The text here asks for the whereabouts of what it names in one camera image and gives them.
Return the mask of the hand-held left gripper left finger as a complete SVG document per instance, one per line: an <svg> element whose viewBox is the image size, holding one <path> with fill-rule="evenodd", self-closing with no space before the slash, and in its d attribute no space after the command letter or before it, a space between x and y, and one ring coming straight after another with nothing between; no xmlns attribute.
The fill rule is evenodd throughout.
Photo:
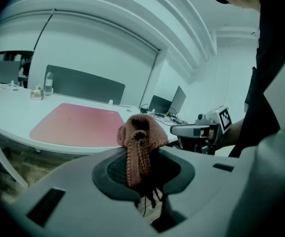
<svg viewBox="0 0 285 237"><path fill-rule="evenodd" d="M125 152L114 148L64 163L6 211L32 237L155 237L136 208L140 195L107 175Z"/></svg>

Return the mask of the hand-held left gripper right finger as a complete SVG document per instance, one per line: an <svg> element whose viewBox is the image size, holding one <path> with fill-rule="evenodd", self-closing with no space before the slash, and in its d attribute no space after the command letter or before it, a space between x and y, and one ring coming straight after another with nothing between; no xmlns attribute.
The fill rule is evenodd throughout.
<svg viewBox="0 0 285 237"><path fill-rule="evenodd" d="M155 166L165 183L155 230L170 237L226 237L233 207L222 193L238 159L170 147L161 147L158 155Z"/></svg>

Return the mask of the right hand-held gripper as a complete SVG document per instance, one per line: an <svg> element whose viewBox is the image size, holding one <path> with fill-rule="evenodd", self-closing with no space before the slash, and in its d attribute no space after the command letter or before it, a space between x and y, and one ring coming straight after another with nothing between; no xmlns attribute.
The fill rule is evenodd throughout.
<svg viewBox="0 0 285 237"><path fill-rule="evenodd" d="M200 154L214 155L216 147L232 125L229 108L220 106L205 114L199 114L194 124L173 125L170 133L179 136L179 145L183 150ZM214 129L215 139L201 137L205 131Z"/></svg>

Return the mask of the brown knitted cloth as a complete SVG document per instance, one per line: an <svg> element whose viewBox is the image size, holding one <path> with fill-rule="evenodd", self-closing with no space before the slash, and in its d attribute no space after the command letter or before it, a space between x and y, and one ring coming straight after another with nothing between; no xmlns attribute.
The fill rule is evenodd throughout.
<svg viewBox="0 0 285 237"><path fill-rule="evenodd" d="M129 188L138 187L152 174L150 154L169 143L164 129L146 114L131 116L119 127L116 140L127 149L126 179Z"/></svg>

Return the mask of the pink desk mat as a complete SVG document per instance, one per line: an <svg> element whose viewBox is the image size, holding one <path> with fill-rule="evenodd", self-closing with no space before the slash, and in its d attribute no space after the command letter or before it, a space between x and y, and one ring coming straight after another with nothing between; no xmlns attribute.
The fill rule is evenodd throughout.
<svg viewBox="0 0 285 237"><path fill-rule="evenodd" d="M116 147L123 124L118 112L63 103L31 130L30 138L73 147Z"/></svg>

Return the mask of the person's right forearm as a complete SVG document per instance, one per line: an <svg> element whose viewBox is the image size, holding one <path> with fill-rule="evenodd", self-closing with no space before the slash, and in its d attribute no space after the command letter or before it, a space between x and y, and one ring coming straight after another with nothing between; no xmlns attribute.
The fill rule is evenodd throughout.
<svg viewBox="0 0 285 237"><path fill-rule="evenodd" d="M228 146L234 146L237 144L240 136L240 132L243 125L243 119L232 124L229 130L224 134L223 139L220 143L220 146L228 147Z"/></svg>

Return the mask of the person's right hand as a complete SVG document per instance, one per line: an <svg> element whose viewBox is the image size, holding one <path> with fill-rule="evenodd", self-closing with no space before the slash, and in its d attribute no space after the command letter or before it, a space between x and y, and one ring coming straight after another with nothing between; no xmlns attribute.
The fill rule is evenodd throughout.
<svg viewBox="0 0 285 237"><path fill-rule="evenodd" d="M214 129L202 128L201 129L201 137L205 137L208 140L214 140L215 139L215 131L214 131Z"/></svg>

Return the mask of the white desk leg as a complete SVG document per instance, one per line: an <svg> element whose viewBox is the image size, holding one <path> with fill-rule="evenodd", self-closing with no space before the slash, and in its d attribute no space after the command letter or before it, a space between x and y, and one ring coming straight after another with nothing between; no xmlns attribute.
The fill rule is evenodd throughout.
<svg viewBox="0 0 285 237"><path fill-rule="evenodd" d="M29 187L29 183L11 165L11 163L3 153L1 147L0 147L0 163L16 182L18 182L24 188Z"/></svg>

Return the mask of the person's black shirt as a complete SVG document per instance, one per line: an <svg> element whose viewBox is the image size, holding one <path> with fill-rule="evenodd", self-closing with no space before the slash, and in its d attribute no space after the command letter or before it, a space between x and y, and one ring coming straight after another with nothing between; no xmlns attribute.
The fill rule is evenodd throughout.
<svg viewBox="0 0 285 237"><path fill-rule="evenodd" d="M260 0L260 4L256 74L239 139L229 154L234 158L280 129L264 91L285 63L285 0Z"/></svg>

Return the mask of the gold tissue pack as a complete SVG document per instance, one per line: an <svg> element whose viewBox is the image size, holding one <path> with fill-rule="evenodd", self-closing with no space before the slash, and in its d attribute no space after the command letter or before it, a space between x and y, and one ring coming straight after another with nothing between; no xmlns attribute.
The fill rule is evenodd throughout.
<svg viewBox="0 0 285 237"><path fill-rule="evenodd" d="M31 100L42 100L44 98L44 90L37 86L36 89L30 92L30 99Z"/></svg>

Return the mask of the clear plastic water bottle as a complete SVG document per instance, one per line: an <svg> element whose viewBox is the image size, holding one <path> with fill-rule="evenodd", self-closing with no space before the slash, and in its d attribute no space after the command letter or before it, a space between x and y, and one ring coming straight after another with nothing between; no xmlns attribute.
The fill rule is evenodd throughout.
<svg viewBox="0 0 285 237"><path fill-rule="evenodd" d="M44 83L44 95L45 96L52 95L52 92L53 92L53 78L54 78L53 72L49 71L46 74L45 83Z"/></svg>

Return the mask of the light grey desk divider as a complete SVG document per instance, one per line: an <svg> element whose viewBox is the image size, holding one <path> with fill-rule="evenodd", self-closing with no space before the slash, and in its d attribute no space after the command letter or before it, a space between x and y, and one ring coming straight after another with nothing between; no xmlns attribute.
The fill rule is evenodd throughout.
<svg viewBox="0 0 285 237"><path fill-rule="evenodd" d="M19 61L0 61L0 83L18 84L20 65Z"/></svg>

